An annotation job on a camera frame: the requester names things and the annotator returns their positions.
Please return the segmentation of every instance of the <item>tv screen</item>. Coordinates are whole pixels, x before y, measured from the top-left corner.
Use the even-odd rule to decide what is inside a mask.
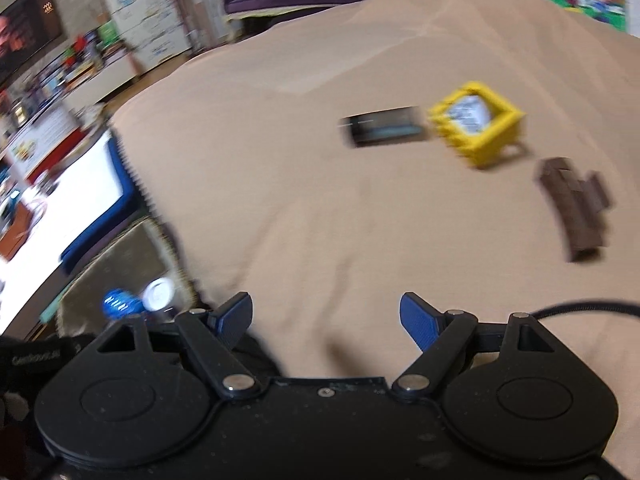
[[[53,0],[17,0],[0,12],[0,87],[60,35],[62,23]]]

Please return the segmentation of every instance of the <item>black electronic device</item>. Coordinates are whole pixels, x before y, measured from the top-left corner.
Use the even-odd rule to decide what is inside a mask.
[[[54,0],[16,0],[0,12],[0,86],[62,33]]]
[[[267,378],[231,350],[251,318],[240,293],[174,323],[111,326],[35,401],[57,457],[43,478],[623,479],[602,458],[613,393],[532,315],[480,323],[406,293],[422,354],[391,386]],[[482,352],[499,355],[472,366]]]
[[[356,148],[423,140],[425,134],[420,125],[417,107],[393,108],[351,116],[343,123]]]

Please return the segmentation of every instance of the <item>black cable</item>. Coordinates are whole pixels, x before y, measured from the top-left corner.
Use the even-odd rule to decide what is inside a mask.
[[[558,316],[559,314],[569,314],[571,312],[614,312],[617,314],[627,314],[640,318],[640,304],[630,301],[620,300],[581,300],[569,303],[560,303],[554,306],[541,308],[531,315],[535,319]]]

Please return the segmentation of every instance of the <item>toy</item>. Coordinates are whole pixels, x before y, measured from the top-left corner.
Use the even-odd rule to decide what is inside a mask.
[[[604,245],[600,212],[611,207],[599,174],[591,172],[580,180],[571,160],[559,156],[542,161],[538,179],[564,225],[568,260],[576,262],[595,254]]]
[[[468,129],[461,126],[460,114],[456,107],[461,100],[470,96],[478,97],[488,108],[490,122],[484,128]],[[468,108],[468,116],[482,115],[477,103],[475,106],[475,110]],[[507,99],[478,81],[466,83],[444,98],[429,110],[429,115],[438,133],[476,168],[493,164],[499,158],[504,146],[517,142],[524,117],[524,113]]]

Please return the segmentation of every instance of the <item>white bottle cap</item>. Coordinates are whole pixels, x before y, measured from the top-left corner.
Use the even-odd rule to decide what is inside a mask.
[[[175,285],[169,278],[158,278],[147,285],[142,294],[142,303],[151,312],[173,306]]]

